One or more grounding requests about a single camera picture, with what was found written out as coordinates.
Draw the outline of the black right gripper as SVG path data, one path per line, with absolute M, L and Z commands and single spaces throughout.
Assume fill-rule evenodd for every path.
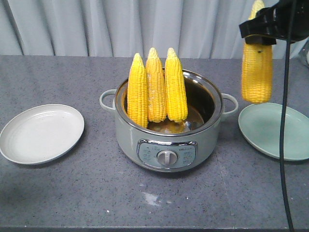
M 293 43 L 302 41 L 309 36 L 309 1 L 280 0 L 274 7 L 258 10 L 239 30 L 250 45 L 275 45 L 276 39 L 288 38 Z

